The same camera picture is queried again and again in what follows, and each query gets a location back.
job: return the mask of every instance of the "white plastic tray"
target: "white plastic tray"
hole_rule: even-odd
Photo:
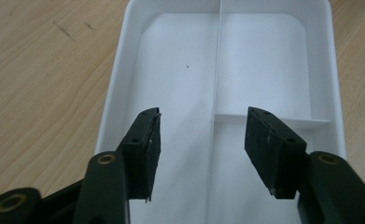
[[[328,0],[129,3],[96,152],[160,108],[153,202],[130,202],[133,224],[300,223],[296,201],[272,197],[244,151],[250,105],[307,151],[345,158]]]

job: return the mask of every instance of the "mounting hole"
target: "mounting hole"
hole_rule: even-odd
[[[335,165],[339,163],[336,158],[325,154],[319,155],[318,159],[330,165]]]
[[[27,200],[27,195],[16,193],[0,202],[0,213],[10,212],[22,205]]]
[[[116,159],[116,157],[112,154],[105,154],[104,156],[101,156],[97,159],[97,162],[105,165],[105,164],[109,164],[112,161],[114,161]]]

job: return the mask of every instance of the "wood grain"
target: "wood grain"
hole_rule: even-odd
[[[365,181],[365,1],[330,2],[348,159]],[[0,194],[83,177],[127,3],[0,0]]]

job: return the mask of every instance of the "white surface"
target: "white surface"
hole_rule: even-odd
[[[308,144],[345,157],[329,2],[135,0],[120,36],[96,152],[159,107],[153,202],[132,223],[299,223],[270,196],[244,151],[249,106]]]

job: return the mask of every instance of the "wooden table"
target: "wooden table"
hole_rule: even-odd
[[[84,176],[127,3],[0,0],[0,194]],[[348,160],[365,181],[365,1],[331,4]]]

